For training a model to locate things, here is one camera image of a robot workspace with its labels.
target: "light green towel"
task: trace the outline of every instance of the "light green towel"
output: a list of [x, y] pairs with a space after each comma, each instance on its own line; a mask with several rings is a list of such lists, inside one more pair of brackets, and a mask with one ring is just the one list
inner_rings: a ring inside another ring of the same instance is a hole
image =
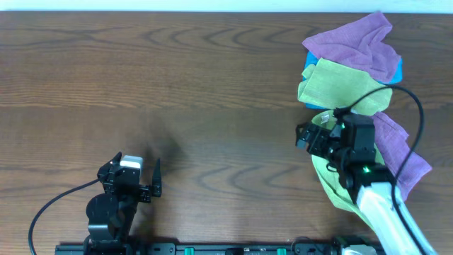
[[[367, 72], [323, 58], [316, 66], [310, 64], [302, 75], [306, 80], [299, 84], [299, 101], [327, 109], [349, 106], [367, 92], [385, 86]], [[353, 109], [359, 114], [374, 115], [389, 107], [390, 98], [391, 89], [384, 89], [366, 97]]]
[[[333, 110], [328, 110], [319, 113], [311, 121], [313, 124], [331, 130], [335, 125], [335, 122], [337, 121], [336, 118], [332, 116], [332, 114]], [[377, 149], [376, 145], [374, 145], [374, 148], [376, 149], [376, 162], [384, 164], [382, 155]], [[311, 156], [311, 160], [313, 162], [316, 173], [318, 174], [319, 180], [321, 181], [321, 184], [332, 204], [336, 208], [356, 213], [357, 215], [359, 215], [359, 217], [362, 218], [365, 223], [368, 224], [369, 227], [373, 229], [367, 217], [363, 215], [363, 213], [360, 212], [359, 208], [352, 202], [348, 191], [340, 185], [340, 182], [338, 181], [338, 174], [327, 170], [326, 165], [328, 161], [313, 155]]]

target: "wooden table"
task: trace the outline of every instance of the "wooden table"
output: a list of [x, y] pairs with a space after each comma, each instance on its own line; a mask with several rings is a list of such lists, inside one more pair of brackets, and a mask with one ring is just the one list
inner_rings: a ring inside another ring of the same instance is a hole
[[[96, 178], [116, 152], [142, 156], [164, 194], [140, 205], [132, 233], [152, 241], [290, 242], [373, 237], [334, 208], [294, 127], [316, 114], [297, 101], [310, 35], [364, 14], [0, 13], [0, 253], [28, 254], [35, 213]], [[423, 102], [418, 153], [433, 166], [407, 201], [440, 254], [453, 252], [453, 16], [387, 15], [401, 83]], [[386, 111], [413, 135], [418, 112], [396, 92]], [[39, 219], [38, 254], [88, 234], [100, 184]]]

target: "white label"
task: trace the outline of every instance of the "white label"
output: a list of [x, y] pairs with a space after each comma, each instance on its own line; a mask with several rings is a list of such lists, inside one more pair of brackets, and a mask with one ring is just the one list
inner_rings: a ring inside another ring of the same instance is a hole
[[328, 122], [328, 113], [321, 116], [321, 124]]

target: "towel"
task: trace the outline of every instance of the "towel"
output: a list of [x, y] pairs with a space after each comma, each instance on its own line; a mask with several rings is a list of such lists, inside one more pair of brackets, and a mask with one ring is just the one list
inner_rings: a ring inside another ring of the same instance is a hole
[[[409, 135], [385, 113], [376, 113], [372, 118], [376, 130], [374, 136], [376, 146], [382, 153], [386, 166], [393, 175], [396, 175], [410, 150], [406, 143]], [[398, 178], [398, 187], [404, 200], [407, 199], [409, 192], [417, 182], [431, 169], [431, 166], [422, 157], [412, 153]]]
[[[333, 110], [328, 110], [319, 113], [311, 121], [313, 124], [331, 130], [336, 123], [336, 118], [333, 117], [332, 114]], [[376, 145], [374, 145], [374, 148], [376, 149], [376, 162], [383, 164], [384, 160], [382, 159], [382, 155], [379, 153]], [[324, 191], [326, 192], [328, 198], [331, 200], [333, 206], [339, 209], [356, 213], [365, 223], [369, 225], [369, 227], [373, 229], [367, 217], [362, 212], [360, 212], [359, 208], [352, 202], [348, 191], [341, 186], [338, 180], [338, 174], [327, 170], [326, 165], [328, 161], [314, 155], [311, 156], [311, 161], [313, 162], [313, 166], [316, 170], [316, 173], [318, 174], [319, 181], [321, 182], [321, 185], [323, 186]]]
[[[318, 64], [318, 59], [313, 55], [313, 53], [308, 52], [306, 54], [306, 60], [305, 60], [305, 68], [307, 68], [310, 64]], [[384, 83], [382, 81], [378, 81], [380, 84], [396, 84], [399, 83], [403, 80], [403, 59], [401, 58], [400, 62], [398, 63], [398, 68], [396, 69], [396, 73], [394, 77], [391, 79], [389, 83]], [[310, 108], [310, 109], [316, 109], [316, 110], [325, 110], [323, 107], [315, 106], [310, 103], [306, 103], [305, 107]]]
[[325, 58], [368, 72], [373, 79], [389, 83], [401, 56], [382, 40], [392, 25], [381, 12], [371, 13], [358, 21], [311, 36], [302, 44], [316, 58]]
[[[329, 109], [349, 106], [365, 93], [385, 86], [364, 71], [322, 58], [316, 66], [310, 64], [302, 75], [306, 80], [299, 85], [299, 101]], [[363, 99], [353, 109], [359, 114], [374, 115], [389, 106], [391, 94], [391, 89], [378, 91]]]

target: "purple cloth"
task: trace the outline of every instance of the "purple cloth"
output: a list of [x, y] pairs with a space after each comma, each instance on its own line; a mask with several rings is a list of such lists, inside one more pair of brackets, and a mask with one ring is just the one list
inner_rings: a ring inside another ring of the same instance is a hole
[[[385, 113], [377, 112], [372, 118], [376, 129], [374, 141], [377, 149], [381, 152], [386, 166], [395, 176], [409, 153], [410, 148], [406, 143], [409, 135]], [[429, 171], [431, 166], [422, 157], [412, 153], [398, 178], [398, 187], [404, 200], [417, 182]]]
[[366, 71], [377, 81], [389, 83], [401, 56], [382, 42], [392, 25], [378, 11], [358, 21], [311, 36], [302, 44], [316, 58]]

